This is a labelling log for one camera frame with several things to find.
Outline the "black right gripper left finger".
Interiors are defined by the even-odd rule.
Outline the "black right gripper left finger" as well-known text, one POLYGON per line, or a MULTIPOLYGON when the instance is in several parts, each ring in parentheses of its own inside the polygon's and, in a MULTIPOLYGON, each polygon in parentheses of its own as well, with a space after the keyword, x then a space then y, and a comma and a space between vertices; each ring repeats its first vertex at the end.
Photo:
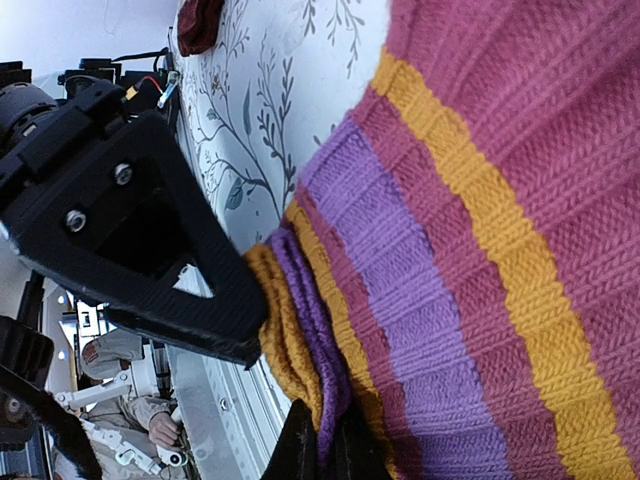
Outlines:
POLYGON ((313 480, 318 477, 317 434, 311 411, 295 400, 262 480, 313 480))

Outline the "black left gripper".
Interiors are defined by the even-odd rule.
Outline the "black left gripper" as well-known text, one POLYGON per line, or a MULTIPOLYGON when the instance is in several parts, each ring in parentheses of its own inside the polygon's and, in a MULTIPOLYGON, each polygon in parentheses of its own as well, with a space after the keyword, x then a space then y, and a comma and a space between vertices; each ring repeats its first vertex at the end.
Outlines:
POLYGON ((125 90, 79 77, 54 99, 21 61, 1 64, 1 221, 17 256, 112 321, 253 366, 265 297, 165 121, 125 120, 125 90))

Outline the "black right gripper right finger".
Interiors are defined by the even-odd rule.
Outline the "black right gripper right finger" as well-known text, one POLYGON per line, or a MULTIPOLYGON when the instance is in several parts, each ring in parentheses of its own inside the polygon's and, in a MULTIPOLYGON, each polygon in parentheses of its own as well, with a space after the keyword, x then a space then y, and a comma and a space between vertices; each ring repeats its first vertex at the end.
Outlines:
POLYGON ((340 418, 333 444, 333 478, 390 480, 376 441, 355 401, 340 418))

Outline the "person in beige clothes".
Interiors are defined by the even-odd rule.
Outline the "person in beige clothes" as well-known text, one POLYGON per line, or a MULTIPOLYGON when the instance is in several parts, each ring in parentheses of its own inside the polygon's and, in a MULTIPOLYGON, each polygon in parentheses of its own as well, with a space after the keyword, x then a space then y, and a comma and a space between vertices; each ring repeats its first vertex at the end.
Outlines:
MULTIPOLYGON (((81 370, 90 386, 114 379, 132 362, 143 358, 140 336, 116 329, 87 343, 80 356, 81 370)), ((159 461, 157 448, 179 450, 181 427, 171 418, 173 404, 155 396, 128 399, 117 396, 96 403, 81 417, 99 428, 113 430, 134 447, 159 461)), ((96 441, 91 442, 104 479, 152 479, 154 476, 130 463, 120 464, 115 452, 96 441)))

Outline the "floral patterned table mat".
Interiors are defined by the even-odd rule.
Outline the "floral patterned table mat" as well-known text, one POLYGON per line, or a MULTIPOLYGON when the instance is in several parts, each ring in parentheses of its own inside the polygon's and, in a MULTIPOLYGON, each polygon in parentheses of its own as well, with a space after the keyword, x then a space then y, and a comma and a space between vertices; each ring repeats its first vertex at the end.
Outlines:
POLYGON ((239 251, 283 219, 301 171, 361 99, 386 1, 228 1, 215 45, 178 57, 178 138, 239 251))

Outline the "dark maroon striped sock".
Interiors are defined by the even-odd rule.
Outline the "dark maroon striped sock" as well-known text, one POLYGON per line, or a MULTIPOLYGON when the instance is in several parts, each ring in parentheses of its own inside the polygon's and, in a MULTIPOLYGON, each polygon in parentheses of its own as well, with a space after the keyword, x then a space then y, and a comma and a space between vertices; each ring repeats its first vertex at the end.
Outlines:
POLYGON ((177 41, 183 57, 199 55, 216 43, 224 0, 187 0, 178 12, 177 41))

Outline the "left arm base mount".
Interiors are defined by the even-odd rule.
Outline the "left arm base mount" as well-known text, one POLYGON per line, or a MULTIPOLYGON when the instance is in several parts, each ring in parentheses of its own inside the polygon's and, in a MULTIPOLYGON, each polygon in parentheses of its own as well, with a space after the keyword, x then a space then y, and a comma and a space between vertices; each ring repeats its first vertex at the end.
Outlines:
POLYGON ((65 98, 71 99, 93 80, 106 80, 125 91, 132 116, 153 110, 160 112, 169 124, 173 124, 180 110, 180 78, 173 54, 168 47, 164 47, 158 51, 123 55, 115 59, 82 58, 79 67, 65 70, 58 76, 57 83, 64 88, 65 98), (152 60, 152 68, 125 70, 125 63, 134 60, 152 60))

